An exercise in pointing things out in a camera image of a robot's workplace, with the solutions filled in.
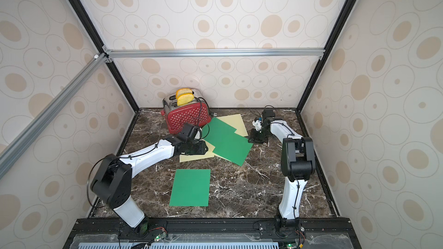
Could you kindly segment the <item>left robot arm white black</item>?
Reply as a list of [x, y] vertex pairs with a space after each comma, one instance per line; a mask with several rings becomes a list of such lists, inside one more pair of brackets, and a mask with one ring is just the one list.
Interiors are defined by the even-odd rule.
[[185, 123], [177, 134], [169, 134], [139, 151], [116, 156], [109, 154], [97, 162], [98, 168], [87, 182], [89, 189], [112, 209], [137, 235], [149, 231], [149, 220], [131, 196], [132, 179], [153, 165], [181, 154], [208, 152], [200, 127]]

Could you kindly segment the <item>green paper sheet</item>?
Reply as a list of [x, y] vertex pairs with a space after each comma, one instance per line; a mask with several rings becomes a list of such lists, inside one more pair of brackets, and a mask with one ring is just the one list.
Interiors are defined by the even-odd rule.
[[208, 206], [210, 178], [210, 169], [176, 170], [170, 206]]
[[238, 166], [242, 166], [248, 156], [252, 144], [248, 139], [235, 133], [223, 134], [212, 139], [214, 153]]
[[210, 123], [202, 128], [203, 140], [209, 142], [214, 147], [227, 147], [234, 139], [235, 128], [221, 121], [218, 118], [213, 118]]

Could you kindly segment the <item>yellow paper sheet front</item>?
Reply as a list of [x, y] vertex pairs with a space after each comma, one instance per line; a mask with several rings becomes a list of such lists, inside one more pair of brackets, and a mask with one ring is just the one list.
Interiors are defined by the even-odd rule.
[[195, 160], [202, 160], [202, 159], [208, 159], [211, 157], [214, 157], [215, 154], [213, 152], [213, 150], [215, 149], [215, 147], [208, 143], [205, 142], [206, 146], [208, 147], [208, 151], [205, 154], [201, 154], [201, 155], [180, 155], [180, 163], [184, 163], [184, 162], [188, 162], [188, 161], [195, 161]]

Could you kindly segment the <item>yellow paper sheet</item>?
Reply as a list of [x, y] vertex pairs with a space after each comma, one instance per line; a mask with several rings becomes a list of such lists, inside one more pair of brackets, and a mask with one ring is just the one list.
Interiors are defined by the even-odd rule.
[[235, 128], [235, 134], [247, 137], [248, 131], [245, 127], [241, 114], [218, 116], [218, 119]]
[[213, 152], [213, 150], [215, 149], [215, 147], [208, 143], [205, 142], [206, 146], [208, 147], [208, 151], [205, 154], [201, 154], [201, 155], [180, 155], [180, 163], [184, 163], [184, 162], [188, 162], [188, 161], [195, 161], [195, 160], [202, 160], [202, 159], [208, 159], [211, 157], [214, 157], [215, 154]]

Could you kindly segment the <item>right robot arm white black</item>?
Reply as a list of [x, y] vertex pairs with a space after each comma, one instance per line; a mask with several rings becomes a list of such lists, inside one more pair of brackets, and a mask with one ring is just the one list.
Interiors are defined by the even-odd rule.
[[274, 136], [282, 145], [280, 169], [285, 181], [275, 230], [277, 235], [287, 237], [283, 229], [299, 230], [303, 191], [316, 170], [313, 140], [298, 134], [286, 121], [272, 116], [256, 118], [252, 125], [250, 143], [264, 144]]

